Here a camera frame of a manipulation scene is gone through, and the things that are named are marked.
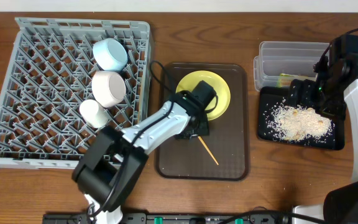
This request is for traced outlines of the light blue bowl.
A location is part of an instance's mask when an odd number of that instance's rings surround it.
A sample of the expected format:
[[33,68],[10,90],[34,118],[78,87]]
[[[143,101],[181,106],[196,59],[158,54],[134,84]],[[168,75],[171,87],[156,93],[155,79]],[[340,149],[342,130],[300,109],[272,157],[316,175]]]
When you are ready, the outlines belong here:
[[113,38],[96,42],[93,45],[93,55],[98,65],[107,71],[120,72],[128,63],[126,49]]

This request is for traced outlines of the yellow round plate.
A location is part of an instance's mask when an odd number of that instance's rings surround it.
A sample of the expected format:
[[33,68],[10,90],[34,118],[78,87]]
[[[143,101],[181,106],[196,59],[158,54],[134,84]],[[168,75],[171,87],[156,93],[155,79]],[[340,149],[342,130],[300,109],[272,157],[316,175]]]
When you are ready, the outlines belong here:
[[192,91],[200,81],[205,81],[212,86],[217,93],[218,100],[214,98],[206,107],[207,110],[213,109],[207,114],[208,120],[211,121],[217,119],[228,109],[231,100],[229,86],[218,74],[206,70],[191,72],[179,81],[176,92],[182,90]]

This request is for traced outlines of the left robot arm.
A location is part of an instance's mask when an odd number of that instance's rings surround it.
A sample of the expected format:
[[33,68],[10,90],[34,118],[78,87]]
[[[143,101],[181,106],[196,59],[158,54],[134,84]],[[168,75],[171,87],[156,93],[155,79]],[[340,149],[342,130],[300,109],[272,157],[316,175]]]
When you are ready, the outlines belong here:
[[106,126],[80,159],[72,174],[89,200],[89,223],[119,223],[115,213],[132,192],[149,154],[167,139],[206,119],[213,90],[183,90],[141,123],[120,131]]

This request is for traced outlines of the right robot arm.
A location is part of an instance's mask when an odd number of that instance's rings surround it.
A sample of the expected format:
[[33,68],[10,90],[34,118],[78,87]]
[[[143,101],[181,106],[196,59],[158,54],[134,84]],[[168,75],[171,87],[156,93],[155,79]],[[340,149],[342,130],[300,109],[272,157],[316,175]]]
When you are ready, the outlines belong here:
[[321,116],[351,120],[354,162],[351,184],[327,194],[319,205],[299,205],[293,209],[295,223],[358,223],[358,54],[330,57],[329,62],[316,66],[315,81],[291,82],[288,104],[311,106]]

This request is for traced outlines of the white cup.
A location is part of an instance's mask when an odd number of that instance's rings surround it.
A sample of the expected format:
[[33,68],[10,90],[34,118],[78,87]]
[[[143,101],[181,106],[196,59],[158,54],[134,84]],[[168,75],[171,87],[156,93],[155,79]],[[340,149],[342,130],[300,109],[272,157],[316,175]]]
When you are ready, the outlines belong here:
[[104,108],[96,100],[85,100],[80,104],[80,114],[92,128],[105,126],[109,118],[104,113]]

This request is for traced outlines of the pink-rimmed white bowl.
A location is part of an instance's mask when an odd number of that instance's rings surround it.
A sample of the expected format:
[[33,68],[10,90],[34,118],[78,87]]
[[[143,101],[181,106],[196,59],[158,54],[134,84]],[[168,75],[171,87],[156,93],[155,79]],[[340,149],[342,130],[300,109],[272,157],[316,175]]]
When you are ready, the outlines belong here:
[[104,108],[120,103],[126,95],[124,79],[117,72],[98,71],[91,81],[95,100]]

